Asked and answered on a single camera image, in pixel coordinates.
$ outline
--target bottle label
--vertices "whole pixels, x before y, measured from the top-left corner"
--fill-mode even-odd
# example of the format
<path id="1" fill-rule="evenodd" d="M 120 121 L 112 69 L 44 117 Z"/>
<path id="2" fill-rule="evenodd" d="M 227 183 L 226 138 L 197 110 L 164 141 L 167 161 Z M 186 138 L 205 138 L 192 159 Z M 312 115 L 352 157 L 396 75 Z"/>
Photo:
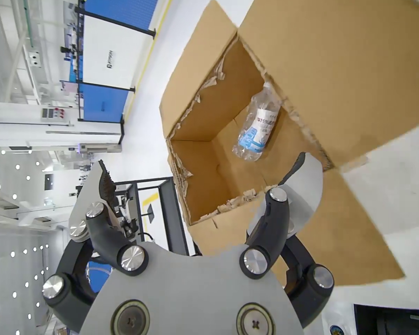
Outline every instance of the bottle label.
<path id="1" fill-rule="evenodd" d="M 238 141 L 239 145 L 252 152 L 262 152 L 277 116 L 278 111 L 258 109 L 253 124 Z"/>

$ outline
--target plastic bottle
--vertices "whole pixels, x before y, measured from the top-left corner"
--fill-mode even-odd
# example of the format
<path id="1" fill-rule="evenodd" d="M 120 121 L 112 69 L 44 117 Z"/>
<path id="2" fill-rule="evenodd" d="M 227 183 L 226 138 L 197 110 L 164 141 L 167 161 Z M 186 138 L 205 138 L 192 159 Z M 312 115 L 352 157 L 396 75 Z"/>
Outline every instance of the plastic bottle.
<path id="1" fill-rule="evenodd" d="M 248 115 L 234 145 L 233 152 L 245 161 L 257 161 L 273 130 L 281 107 L 272 85 L 264 83 L 262 91 L 251 98 Z"/>

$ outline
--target sticker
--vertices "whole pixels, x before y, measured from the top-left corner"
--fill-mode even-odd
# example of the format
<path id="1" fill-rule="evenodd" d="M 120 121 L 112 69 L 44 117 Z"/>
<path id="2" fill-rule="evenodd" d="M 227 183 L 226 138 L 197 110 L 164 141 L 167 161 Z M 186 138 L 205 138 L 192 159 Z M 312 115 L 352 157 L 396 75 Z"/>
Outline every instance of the sticker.
<path id="1" fill-rule="evenodd" d="M 332 325 L 329 330 L 331 335 L 345 335 L 345 332 L 337 325 Z"/>
<path id="2" fill-rule="evenodd" d="M 258 109 L 253 124 L 248 128 L 239 145 L 253 152 L 262 152 L 276 123 L 278 111 Z"/>

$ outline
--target logo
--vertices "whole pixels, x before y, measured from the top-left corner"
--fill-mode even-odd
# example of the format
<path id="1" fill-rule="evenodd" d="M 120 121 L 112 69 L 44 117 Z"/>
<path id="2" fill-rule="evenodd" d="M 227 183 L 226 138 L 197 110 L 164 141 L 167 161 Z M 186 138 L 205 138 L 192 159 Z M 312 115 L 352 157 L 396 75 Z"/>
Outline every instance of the logo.
<path id="1" fill-rule="evenodd" d="M 337 325 L 332 325 L 329 330 L 332 335 L 345 335 L 345 332 Z"/>
<path id="2" fill-rule="evenodd" d="M 107 67 L 112 69 L 113 66 L 113 51 L 109 51 L 109 57 L 107 58 Z"/>

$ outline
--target open cardboard box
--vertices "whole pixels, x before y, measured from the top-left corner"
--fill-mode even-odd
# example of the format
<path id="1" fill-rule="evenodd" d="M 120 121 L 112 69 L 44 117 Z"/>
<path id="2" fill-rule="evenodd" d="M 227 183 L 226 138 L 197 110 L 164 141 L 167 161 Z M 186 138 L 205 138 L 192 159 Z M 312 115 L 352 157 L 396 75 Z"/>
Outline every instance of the open cardboard box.
<path id="1" fill-rule="evenodd" d="M 232 147 L 264 79 L 283 107 L 261 158 L 249 163 Z M 316 262 L 337 285 L 403 277 L 337 168 L 419 124 L 418 2 L 255 0 L 237 29 L 211 1 L 160 114 L 184 218 L 203 254 L 245 242 L 263 192 L 305 151 L 325 170 L 320 206 L 297 234 Z M 285 284 L 282 260 L 273 271 Z"/>

